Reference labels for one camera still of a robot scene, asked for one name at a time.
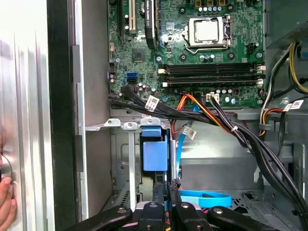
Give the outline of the person's right hand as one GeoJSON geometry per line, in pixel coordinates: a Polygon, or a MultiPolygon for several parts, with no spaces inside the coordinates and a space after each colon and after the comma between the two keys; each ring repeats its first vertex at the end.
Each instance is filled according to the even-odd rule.
{"type": "Polygon", "coordinates": [[[13,199],[12,179],[5,177],[0,182],[0,230],[6,231],[14,222],[17,204],[13,199]]]}

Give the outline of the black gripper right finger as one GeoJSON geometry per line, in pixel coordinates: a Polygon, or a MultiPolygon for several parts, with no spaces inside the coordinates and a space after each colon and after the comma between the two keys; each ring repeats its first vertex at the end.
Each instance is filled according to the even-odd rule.
{"type": "Polygon", "coordinates": [[[180,188],[180,182],[169,184],[173,231],[273,231],[274,228],[230,209],[230,195],[218,192],[192,191],[180,188]]]}

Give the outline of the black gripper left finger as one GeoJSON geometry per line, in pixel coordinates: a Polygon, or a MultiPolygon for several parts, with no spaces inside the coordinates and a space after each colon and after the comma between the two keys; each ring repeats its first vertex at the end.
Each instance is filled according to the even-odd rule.
{"type": "Polygon", "coordinates": [[[153,201],[136,205],[135,210],[117,205],[77,223],[68,231],[163,231],[165,228],[165,186],[155,183],[153,201]]]}

